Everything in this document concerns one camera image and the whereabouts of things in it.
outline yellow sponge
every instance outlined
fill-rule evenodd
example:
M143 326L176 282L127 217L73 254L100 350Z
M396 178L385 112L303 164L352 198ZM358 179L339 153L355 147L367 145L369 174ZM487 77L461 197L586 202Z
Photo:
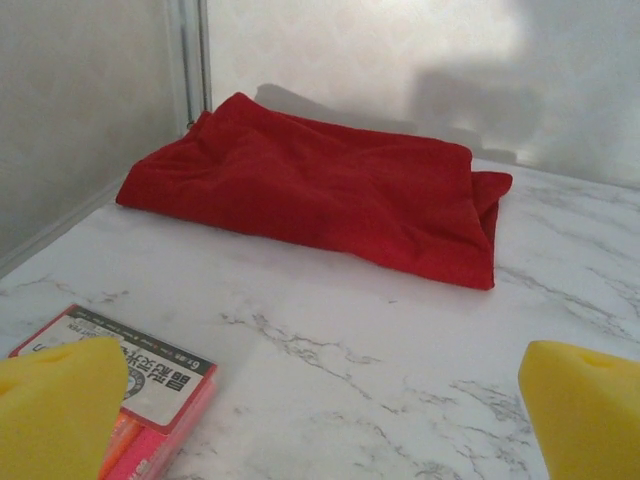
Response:
M95 480L127 379L107 337L0 362L0 479Z
M640 479L640 363L538 341L519 381L551 480Z

